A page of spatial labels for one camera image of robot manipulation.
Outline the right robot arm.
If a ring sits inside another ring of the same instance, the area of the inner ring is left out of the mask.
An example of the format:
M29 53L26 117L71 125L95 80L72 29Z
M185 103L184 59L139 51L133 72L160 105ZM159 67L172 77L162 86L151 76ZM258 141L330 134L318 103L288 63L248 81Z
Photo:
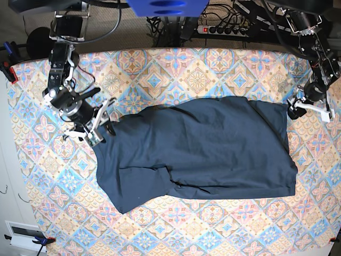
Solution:
M85 89L76 90L74 71L79 67L79 55L75 46L85 42L89 17L89 1L64 1L55 8L50 32L50 39L55 43L48 60L47 88L42 95L48 107L64 122L73 125L65 130L63 138L79 138L94 147L105 142L99 127L113 134L107 109L116 98L106 99L98 107L93 107L87 99L99 93L100 88L91 82Z

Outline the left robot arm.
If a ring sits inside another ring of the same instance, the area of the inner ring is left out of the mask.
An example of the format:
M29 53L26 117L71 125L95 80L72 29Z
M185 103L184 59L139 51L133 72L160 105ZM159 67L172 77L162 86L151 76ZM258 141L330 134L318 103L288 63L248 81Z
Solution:
M298 36L300 58L308 60L313 71L308 82L287 100L288 116L295 120L313 110L324 122L330 122L335 112L329 106L327 91L340 78L340 66L322 30L322 16L284 8L281 11L291 31Z

